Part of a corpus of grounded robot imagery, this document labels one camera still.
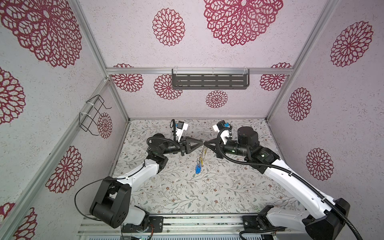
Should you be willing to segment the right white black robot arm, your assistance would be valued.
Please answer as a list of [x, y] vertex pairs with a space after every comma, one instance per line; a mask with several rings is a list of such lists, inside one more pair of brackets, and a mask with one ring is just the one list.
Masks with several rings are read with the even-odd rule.
[[286, 229], [307, 233], [313, 240], [334, 240], [348, 219], [350, 204], [343, 198], [335, 200], [315, 188], [293, 171], [278, 154], [263, 147], [259, 135], [251, 127], [238, 129], [238, 139], [232, 139], [232, 126], [221, 121], [213, 126], [217, 137], [204, 143], [220, 159], [250, 166], [276, 181], [303, 206], [303, 211], [284, 210], [267, 205], [258, 214], [243, 218], [244, 234], [273, 234]]

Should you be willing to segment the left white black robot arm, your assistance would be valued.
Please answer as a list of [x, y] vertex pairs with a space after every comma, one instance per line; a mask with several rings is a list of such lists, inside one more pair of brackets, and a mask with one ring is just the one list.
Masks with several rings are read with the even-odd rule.
[[90, 206], [90, 214], [112, 228], [134, 226], [144, 232], [150, 225], [149, 212], [131, 205], [131, 193], [148, 179], [159, 174], [167, 165], [168, 154], [190, 154], [203, 145], [191, 137], [180, 142], [155, 134], [147, 139], [147, 158], [132, 171], [117, 178], [105, 177]]

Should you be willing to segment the blue key tag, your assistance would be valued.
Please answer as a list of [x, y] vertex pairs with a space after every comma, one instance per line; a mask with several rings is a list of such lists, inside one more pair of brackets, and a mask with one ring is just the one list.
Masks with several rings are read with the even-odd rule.
[[196, 174], [200, 174], [201, 173], [201, 169], [202, 169], [202, 166], [201, 165], [197, 165], [196, 166]]

